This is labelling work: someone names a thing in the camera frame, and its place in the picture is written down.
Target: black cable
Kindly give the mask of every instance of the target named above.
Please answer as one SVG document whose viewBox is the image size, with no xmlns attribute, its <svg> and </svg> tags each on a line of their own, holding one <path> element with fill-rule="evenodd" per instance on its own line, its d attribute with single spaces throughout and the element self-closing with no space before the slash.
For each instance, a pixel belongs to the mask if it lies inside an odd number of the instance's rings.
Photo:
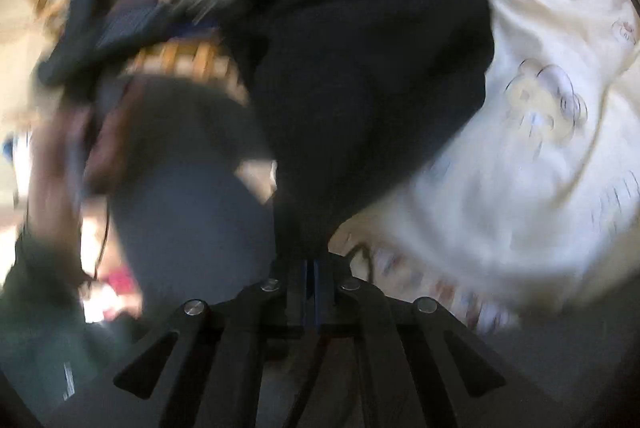
<svg viewBox="0 0 640 428">
<path fill-rule="evenodd" d="M 298 426 L 300 418 L 305 411 L 306 404 L 311 397 L 311 392 L 313 391 L 316 381 L 318 380 L 322 361 L 324 361 L 324 357 L 326 355 L 326 350 L 328 347 L 329 338 L 320 336 L 318 342 L 316 343 L 314 355 L 311 359 L 309 370 L 306 373 L 305 381 L 303 381 L 302 386 L 300 387 L 300 390 L 296 395 L 295 400 L 293 401 L 293 406 L 290 408 L 289 415 L 287 415 L 287 419 L 284 421 L 282 428 L 296 428 L 296 426 Z"/>
<path fill-rule="evenodd" d="M 102 244 L 100 246 L 100 252 L 98 253 L 98 258 L 95 260 L 94 280 L 98 280 L 98 269 L 100 268 L 100 264 L 102 263 L 102 259 L 104 257 L 104 250 L 107 247 L 107 238 L 109 238 L 109 222 L 110 222 L 109 204 L 107 204 L 106 218 L 105 218 L 105 224 L 104 224 L 104 236 L 102 237 Z"/>
<path fill-rule="evenodd" d="M 359 242 L 354 247 L 352 247 L 344 257 L 351 265 L 351 262 L 359 252 L 362 253 L 362 257 L 367 262 L 367 282 L 372 284 L 374 267 L 373 257 L 371 256 L 371 248 L 368 244 Z M 302 386 L 300 387 L 300 390 L 296 395 L 293 406 L 290 408 L 289 415 L 287 415 L 287 419 L 286 421 L 284 421 L 282 428 L 296 428 L 296 426 L 298 426 L 302 414 L 305 411 L 306 404 L 311 397 L 311 392 L 313 391 L 316 381 L 318 380 L 322 361 L 324 361 L 328 346 L 328 339 L 324 337 L 320 337 L 318 339 L 316 348 L 314 349 L 314 355 L 311 361 L 311 365 L 308 372 L 306 373 L 305 381 L 303 381 Z M 344 406 L 342 407 L 342 411 L 338 416 L 338 423 L 335 425 L 336 428 L 342 428 L 351 416 L 351 412 L 353 412 L 353 409 L 358 400 L 358 379 L 358 367 L 356 364 L 354 364 L 353 373 L 351 374 L 349 387 L 345 396 L 346 400 L 344 402 Z"/>
</svg>

